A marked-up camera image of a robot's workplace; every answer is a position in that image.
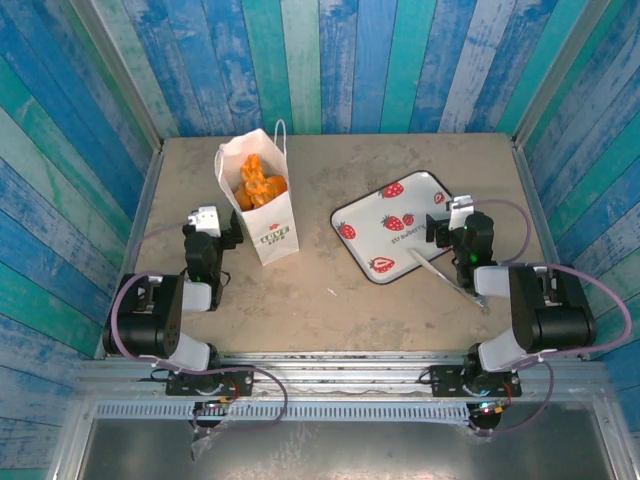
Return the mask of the aluminium frame post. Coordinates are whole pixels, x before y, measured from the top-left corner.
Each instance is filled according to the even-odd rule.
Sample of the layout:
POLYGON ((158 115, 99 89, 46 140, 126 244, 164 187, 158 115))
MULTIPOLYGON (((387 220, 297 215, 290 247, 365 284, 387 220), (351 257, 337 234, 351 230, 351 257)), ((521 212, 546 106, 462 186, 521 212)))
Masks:
POLYGON ((534 91, 511 137, 516 149, 524 148, 544 111, 550 104, 576 57, 584 47, 611 0, 586 0, 570 25, 544 76, 534 91))
POLYGON ((124 99, 127 101, 146 140, 153 149, 159 150, 163 141, 152 121, 139 89, 135 85, 133 76, 125 64, 124 57, 119 52, 106 23, 97 9, 96 2, 94 0, 70 0, 70 3, 94 42, 124 99))

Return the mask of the white printed paper bag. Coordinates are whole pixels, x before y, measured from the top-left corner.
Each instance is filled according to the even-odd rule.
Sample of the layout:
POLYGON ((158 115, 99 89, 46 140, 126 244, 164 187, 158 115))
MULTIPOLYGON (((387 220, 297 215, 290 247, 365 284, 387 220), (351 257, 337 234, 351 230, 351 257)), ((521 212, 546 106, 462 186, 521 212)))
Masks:
POLYGON ((272 136, 258 128, 221 144, 214 157, 214 171, 218 184, 238 214, 241 224, 246 228, 264 265, 299 250, 291 202, 286 141, 286 123, 279 119, 272 136), (241 182, 241 166, 251 154, 260 157, 266 178, 273 175, 283 176, 288 190, 260 208, 242 211, 235 200, 234 192, 241 182))

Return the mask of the white strawberry print tray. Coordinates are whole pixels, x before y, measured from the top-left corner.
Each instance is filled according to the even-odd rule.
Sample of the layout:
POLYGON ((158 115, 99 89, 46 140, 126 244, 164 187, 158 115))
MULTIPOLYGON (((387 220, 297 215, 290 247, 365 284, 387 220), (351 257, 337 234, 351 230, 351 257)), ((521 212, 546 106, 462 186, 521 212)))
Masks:
POLYGON ((332 212, 334 231, 369 281, 386 285, 447 249, 426 240, 426 220, 448 221, 447 188, 419 170, 332 212))

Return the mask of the grey white food tongs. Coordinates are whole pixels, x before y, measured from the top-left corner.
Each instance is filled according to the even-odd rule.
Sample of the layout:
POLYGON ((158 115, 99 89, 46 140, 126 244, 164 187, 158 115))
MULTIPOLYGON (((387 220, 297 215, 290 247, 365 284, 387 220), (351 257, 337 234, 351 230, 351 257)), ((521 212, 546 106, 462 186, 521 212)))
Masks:
POLYGON ((427 259, 425 259, 418 251, 415 249, 409 249, 408 252, 411 256, 427 271, 431 274, 435 275, 437 278, 442 280, 448 287, 453 289, 459 295, 461 295, 465 300, 477 306, 481 313, 485 316, 491 313, 491 309, 488 306, 487 300, 481 295, 472 295, 468 293, 466 290, 454 284, 448 277, 446 277, 442 272, 440 272, 437 268, 435 268, 427 259))

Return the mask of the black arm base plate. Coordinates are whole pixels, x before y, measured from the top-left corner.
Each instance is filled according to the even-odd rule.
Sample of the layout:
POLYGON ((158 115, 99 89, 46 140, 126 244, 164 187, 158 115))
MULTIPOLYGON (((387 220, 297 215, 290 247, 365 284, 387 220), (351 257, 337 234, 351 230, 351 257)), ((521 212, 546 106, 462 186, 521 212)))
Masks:
POLYGON ((429 368, 434 397, 520 397, 520 378, 511 371, 468 373, 462 365, 429 368))
POLYGON ((227 372, 215 375, 171 373, 166 380, 168 396, 218 396, 238 398, 250 396, 253 389, 251 372, 227 372))

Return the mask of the grey metal sheet panel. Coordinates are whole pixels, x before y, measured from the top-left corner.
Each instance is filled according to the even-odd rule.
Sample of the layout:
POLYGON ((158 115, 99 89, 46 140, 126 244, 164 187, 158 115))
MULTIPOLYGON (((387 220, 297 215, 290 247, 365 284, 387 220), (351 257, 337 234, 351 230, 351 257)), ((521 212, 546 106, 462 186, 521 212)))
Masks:
POLYGON ((286 422, 196 440, 181 421, 100 420, 80 480, 613 480, 588 413, 503 438, 427 423, 286 422))

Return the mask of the aluminium mounting rail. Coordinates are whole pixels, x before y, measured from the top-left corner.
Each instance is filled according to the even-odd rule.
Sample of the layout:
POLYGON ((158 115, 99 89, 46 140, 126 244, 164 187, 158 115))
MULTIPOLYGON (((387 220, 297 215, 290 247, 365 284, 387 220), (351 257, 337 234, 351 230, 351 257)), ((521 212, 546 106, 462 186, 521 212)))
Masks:
MULTIPOLYGON (((294 401, 428 400, 431 389, 417 382, 433 365, 460 364, 459 352, 268 352, 237 353, 222 364, 254 366, 277 377, 294 401)), ((587 400, 613 393, 606 368, 576 358, 550 361, 555 401, 587 400)), ((165 387, 149 380, 151 366, 122 358, 85 361, 76 373, 75 396, 146 400, 165 396, 165 387)))

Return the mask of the twisted orange fake bread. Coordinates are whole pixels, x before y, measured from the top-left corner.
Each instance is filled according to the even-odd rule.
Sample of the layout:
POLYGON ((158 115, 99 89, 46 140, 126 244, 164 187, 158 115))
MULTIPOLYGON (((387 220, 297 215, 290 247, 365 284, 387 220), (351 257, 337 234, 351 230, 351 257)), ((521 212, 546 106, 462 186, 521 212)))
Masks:
POLYGON ((241 182, 234 197, 242 211, 260 208, 275 199, 274 187, 267 181, 261 159, 251 154, 241 166, 241 182))

